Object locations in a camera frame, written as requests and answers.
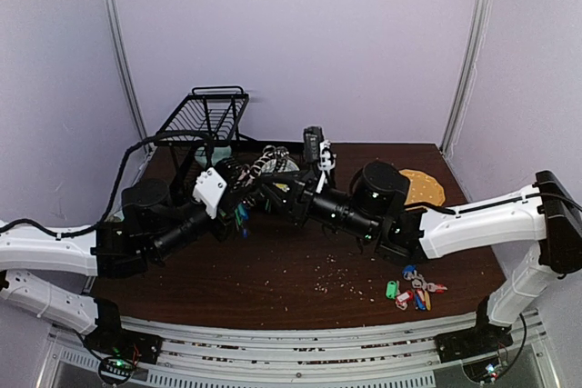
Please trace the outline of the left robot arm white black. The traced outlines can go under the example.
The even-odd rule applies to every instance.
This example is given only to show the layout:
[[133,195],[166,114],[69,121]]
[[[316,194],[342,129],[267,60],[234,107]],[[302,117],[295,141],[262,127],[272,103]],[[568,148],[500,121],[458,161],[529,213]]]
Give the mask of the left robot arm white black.
[[146,179],[122,192],[120,222],[85,228],[46,228],[31,219],[1,225],[1,298],[64,326],[84,347],[115,359],[156,363],[160,336],[123,327],[116,303],[67,291],[39,271],[126,279],[162,265],[206,234],[227,236],[236,208],[254,187],[261,166],[226,158],[205,169],[193,193],[176,200],[162,180]]

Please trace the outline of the black keyring disc with rings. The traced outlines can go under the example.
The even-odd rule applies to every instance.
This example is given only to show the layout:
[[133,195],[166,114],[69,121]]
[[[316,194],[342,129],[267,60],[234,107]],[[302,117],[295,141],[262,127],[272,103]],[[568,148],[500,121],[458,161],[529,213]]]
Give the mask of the black keyring disc with rings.
[[[265,146],[262,154],[252,164],[243,165],[243,170],[238,176],[236,186],[240,188],[249,188],[249,191],[238,205],[243,204],[249,215],[252,207],[265,200],[265,196],[253,186],[253,183],[258,176],[272,173],[289,173],[298,170],[298,164],[291,158],[289,151],[284,146]],[[235,212],[236,227],[241,232],[237,208]]]

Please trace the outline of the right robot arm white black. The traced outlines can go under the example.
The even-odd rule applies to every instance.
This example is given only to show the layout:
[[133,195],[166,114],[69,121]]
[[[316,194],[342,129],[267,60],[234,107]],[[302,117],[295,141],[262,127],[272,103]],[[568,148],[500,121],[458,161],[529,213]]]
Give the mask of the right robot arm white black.
[[348,192],[312,171],[262,174],[256,184],[294,224],[311,219],[372,243],[377,255],[414,264],[468,249],[517,241],[532,246],[508,279],[477,307],[474,326],[436,336],[442,363],[513,343],[518,316],[554,281],[581,269],[581,207],[550,171],[498,198],[450,208],[406,204],[410,181],[391,164],[361,168]]

